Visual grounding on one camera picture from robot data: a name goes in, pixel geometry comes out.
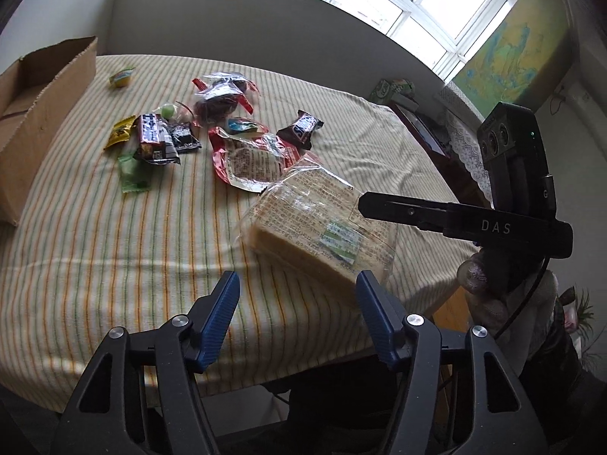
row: gloved hand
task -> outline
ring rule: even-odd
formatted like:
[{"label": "gloved hand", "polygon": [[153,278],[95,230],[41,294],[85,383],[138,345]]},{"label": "gloved hand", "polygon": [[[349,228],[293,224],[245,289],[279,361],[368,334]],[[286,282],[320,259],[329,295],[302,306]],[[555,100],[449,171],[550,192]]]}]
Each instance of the gloved hand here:
[{"label": "gloved hand", "polygon": [[[458,282],[466,293],[475,325],[495,333],[521,303],[537,277],[541,261],[529,255],[482,248],[462,263]],[[533,297],[497,344],[517,375],[546,339],[552,324],[558,283],[547,270]]]}]

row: blue gripper pad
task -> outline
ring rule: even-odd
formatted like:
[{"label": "blue gripper pad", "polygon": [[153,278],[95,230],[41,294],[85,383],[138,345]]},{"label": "blue gripper pad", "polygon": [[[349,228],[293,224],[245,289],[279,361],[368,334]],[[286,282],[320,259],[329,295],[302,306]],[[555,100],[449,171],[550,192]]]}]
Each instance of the blue gripper pad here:
[{"label": "blue gripper pad", "polygon": [[362,271],[356,278],[356,299],[379,360],[396,369],[402,360],[397,351],[404,344],[403,320],[407,316],[404,306],[379,285],[370,270]]},{"label": "blue gripper pad", "polygon": [[240,297],[241,281],[238,274],[234,271],[225,271],[213,292],[203,298],[214,302],[200,333],[193,331],[195,337],[192,337],[192,346],[200,348],[195,360],[196,373],[204,372],[219,357],[223,339],[226,336]]}]

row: gray wall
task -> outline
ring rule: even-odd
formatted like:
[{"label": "gray wall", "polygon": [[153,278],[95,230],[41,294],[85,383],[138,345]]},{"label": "gray wall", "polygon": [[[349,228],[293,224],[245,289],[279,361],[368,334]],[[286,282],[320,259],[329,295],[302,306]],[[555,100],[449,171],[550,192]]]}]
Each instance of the gray wall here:
[{"label": "gray wall", "polygon": [[64,39],[107,42],[113,0],[23,0],[0,35],[0,72],[17,58]]},{"label": "gray wall", "polygon": [[[557,217],[571,224],[574,249],[570,258],[552,260],[559,291],[587,288],[594,305],[594,330],[607,322],[607,162],[573,109],[563,103],[550,113],[550,100],[536,113],[550,174],[557,195]],[[552,103],[553,112],[558,101]],[[593,352],[607,354],[607,332]],[[597,375],[607,380],[607,357]]]},{"label": "gray wall", "polygon": [[412,80],[424,112],[443,81],[377,30],[320,0],[116,0],[109,51],[236,62],[369,95],[383,77]]}]

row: table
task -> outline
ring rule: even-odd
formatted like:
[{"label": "table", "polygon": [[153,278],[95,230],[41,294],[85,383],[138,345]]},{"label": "table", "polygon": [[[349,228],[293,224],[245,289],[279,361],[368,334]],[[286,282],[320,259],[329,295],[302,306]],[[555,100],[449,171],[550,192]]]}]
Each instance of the table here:
[{"label": "table", "polygon": [[[107,77],[128,66],[136,67],[133,83],[108,89]],[[190,80],[212,71],[257,82],[253,117],[272,132],[300,108],[322,119],[313,152],[359,190],[456,201],[394,113],[360,97],[213,60],[100,56],[38,171],[22,223],[0,228],[0,382],[13,392],[61,411],[110,328],[156,328],[208,294],[228,269],[241,277],[241,300],[219,360],[198,378],[202,395],[371,346],[359,312],[238,239],[239,219],[257,195],[218,179],[208,142],[181,165],[159,168],[150,191],[120,192],[117,153],[102,150],[111,125],[189,101]],[[453,294],[457,267],[475,247],[399,226],[395,251],[388,290],[411,312],[431,314]],[[153,371],[146,384],[153,395]]]}]

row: camera lens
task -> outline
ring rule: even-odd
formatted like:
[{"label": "camera lens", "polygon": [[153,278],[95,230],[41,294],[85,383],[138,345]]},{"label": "camera lens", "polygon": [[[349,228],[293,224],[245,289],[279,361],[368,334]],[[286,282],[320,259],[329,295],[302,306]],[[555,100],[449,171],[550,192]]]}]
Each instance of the camera lens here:
[{"label": "camera lens", "polygon": [[497,137],[494,132],[489,133],[489,148],[491,153],[495,156],[497,154]]},{"label": "camera lens", "polygon": [[508,140],[509,140],[508,129],[506,128],[506,125],[503,123],[500,125],[500,140],[502,141],[502,144],[508,145]]}]

